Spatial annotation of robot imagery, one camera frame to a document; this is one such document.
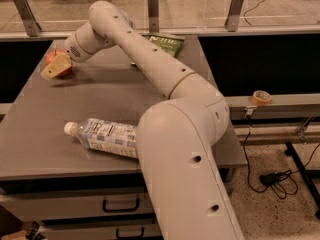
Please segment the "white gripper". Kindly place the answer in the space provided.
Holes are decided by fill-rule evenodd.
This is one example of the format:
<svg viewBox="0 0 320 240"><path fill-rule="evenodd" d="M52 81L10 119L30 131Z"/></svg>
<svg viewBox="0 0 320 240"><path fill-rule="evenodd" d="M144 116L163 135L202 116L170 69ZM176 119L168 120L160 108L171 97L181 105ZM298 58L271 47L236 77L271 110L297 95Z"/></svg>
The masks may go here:
<svg viewBox="0 0 320 240"><path fill-rule="evenodd" d="M41 72L41 76L46 80L57 77L72 69L71 59L76 62L84 62L100 50L113 46L112 41L96 33L91 24L87 22L65 40L64 47L67 54L50 53L47 56L47 65Z"/></svg>

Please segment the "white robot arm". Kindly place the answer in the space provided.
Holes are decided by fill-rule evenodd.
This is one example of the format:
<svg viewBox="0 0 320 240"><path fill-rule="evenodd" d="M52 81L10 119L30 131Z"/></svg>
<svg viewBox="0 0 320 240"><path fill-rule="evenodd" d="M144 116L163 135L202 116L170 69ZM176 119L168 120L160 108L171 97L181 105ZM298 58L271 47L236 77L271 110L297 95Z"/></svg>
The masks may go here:
<svg viewBox="0 0 320 240"><path fill-rule="evenodd" d="M115 5L98 1L88 17L42 77L119 46L165 98L136 129L137 157L164 240L245 240L212 152L230 124L224 96L138 34Z"/></svg>

